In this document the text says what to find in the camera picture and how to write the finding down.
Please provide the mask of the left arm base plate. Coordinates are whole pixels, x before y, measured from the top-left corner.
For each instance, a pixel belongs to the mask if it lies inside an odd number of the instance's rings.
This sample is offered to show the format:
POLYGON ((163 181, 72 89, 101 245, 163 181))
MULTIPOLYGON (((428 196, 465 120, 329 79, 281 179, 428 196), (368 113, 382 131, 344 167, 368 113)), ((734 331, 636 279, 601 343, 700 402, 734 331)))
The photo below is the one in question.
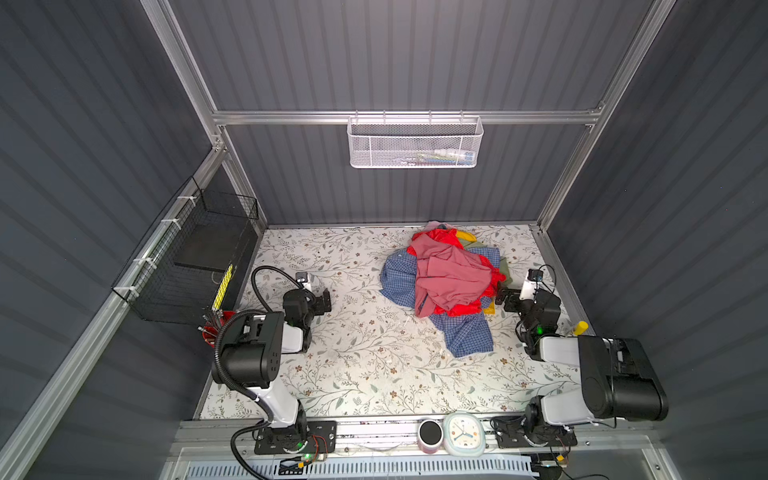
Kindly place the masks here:
POLYGON ((256 455, 329 454, 335 451, 338 423, 309 421, 283 429, 265 428, 252 433, 256 455))

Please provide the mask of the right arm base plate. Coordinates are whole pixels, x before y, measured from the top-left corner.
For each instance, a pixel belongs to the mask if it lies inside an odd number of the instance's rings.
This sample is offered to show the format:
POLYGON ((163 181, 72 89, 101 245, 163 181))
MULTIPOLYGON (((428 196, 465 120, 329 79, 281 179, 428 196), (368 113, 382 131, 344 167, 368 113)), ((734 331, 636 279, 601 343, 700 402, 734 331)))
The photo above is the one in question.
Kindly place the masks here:
POLYGON ((522 415, 497 416, 489 421, 499 448, 556 448, 569 450, 578 444, 572 430, 546 423, 533 425, 522 415))

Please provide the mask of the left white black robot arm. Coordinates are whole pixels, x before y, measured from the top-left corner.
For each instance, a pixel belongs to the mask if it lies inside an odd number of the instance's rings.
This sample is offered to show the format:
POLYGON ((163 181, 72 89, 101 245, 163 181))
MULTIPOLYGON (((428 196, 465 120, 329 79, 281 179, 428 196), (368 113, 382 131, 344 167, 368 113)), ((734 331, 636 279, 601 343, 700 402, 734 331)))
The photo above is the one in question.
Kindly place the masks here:
POLYGON ((285 441, 294 451, 309 436, 301 402, 279 378, 283 354, 304 353, 311 343, 315 317, 332 309, 330 292, 306 289, 283 296, 281 311, 243 310, 233 315, 214 341, 212 379, 251 400, 263 411, 257 431, 285 441))

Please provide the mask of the blue checkered cloth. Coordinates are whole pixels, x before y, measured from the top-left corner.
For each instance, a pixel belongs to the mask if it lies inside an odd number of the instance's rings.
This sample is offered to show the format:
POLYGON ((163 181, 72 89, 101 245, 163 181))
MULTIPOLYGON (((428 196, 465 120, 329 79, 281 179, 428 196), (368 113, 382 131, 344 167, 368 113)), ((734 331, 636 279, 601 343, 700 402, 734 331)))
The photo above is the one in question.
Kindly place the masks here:
MULTIPOLYGON (((413 309, 417 260, 405 249, 396 250, 385 261, 380 274, 380 293, 398 306, 413 309)), ((481 300, 481 309, 489 307, 491 299, 481 300)), ((432 314, 430 321, 444 334, 446 349, 455 357, 489 353, 494 349, 490 327, 483 311, 456 317, 447 313, 432 314)))

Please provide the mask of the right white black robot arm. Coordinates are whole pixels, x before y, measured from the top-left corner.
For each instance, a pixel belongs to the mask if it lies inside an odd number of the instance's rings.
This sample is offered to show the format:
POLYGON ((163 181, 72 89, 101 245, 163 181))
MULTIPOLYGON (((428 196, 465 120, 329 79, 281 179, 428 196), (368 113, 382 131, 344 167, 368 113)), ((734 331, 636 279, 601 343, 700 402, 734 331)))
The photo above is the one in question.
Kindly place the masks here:
POLYGON ((515 333, 532 360, 575 367, 580 374, 576 389, 529 401, 518 435, 530 445, 574 446, 573 428, 581 425, 667 418, 668 397, 638 340, 559 334, 561 299, 545 288, 503 288, 495 303, 518 315, 515 333))

